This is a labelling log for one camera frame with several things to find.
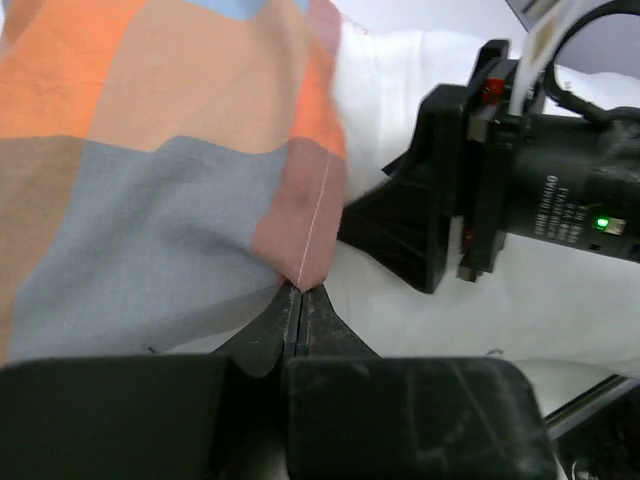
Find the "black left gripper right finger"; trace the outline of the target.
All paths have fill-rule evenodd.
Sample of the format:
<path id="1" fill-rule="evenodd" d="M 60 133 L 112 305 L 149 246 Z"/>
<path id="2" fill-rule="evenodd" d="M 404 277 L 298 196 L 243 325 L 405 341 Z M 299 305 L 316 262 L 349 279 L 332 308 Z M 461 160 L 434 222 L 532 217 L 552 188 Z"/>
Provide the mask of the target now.
<path id="1" fill-rule="evenodd" d="M 382 358 L 302 295 L 285 343 L 293 479 L 553 479 L 533 388 L 492 357 Z"/>

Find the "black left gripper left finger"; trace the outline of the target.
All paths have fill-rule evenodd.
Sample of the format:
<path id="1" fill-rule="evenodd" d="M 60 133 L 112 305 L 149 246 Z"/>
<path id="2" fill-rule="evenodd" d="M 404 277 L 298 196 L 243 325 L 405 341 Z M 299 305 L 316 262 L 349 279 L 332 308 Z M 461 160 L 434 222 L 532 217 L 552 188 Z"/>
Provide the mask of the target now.
<path id="1" fill-rule="evenodd" d="M 5 479 L 223 479 L 277 439 L 300 294 L 282 287 L 212 353 L 39 359 L 1 371 Z"/>

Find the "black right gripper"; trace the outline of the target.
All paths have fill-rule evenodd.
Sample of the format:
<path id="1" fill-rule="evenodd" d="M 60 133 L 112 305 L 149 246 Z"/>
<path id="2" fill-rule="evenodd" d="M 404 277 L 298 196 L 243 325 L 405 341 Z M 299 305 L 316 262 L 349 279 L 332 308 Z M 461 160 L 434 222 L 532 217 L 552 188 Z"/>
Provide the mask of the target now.
<path id="1" fill-rule="evenodd" d="M 639 258 L 638 110 L 513 116 L 507 53 L 490 41 L 468 84 L 437 86 L 384 182 L 344 210 L 339 240 L 421 293 L 442 280 L 455 216 L 469 280 L 493 270 L 507 234 Z"/>

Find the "multicolour checked pillowcase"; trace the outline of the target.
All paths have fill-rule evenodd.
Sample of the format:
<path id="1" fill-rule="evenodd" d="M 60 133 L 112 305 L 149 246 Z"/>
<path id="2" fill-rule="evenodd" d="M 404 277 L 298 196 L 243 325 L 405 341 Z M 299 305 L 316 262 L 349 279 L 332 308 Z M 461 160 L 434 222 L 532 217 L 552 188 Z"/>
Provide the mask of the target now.
<path id="1" fill-rule="evenodd" d="M 6 1 L 1 359 L 163 353 L 327 277 L 330 1 Z"/>

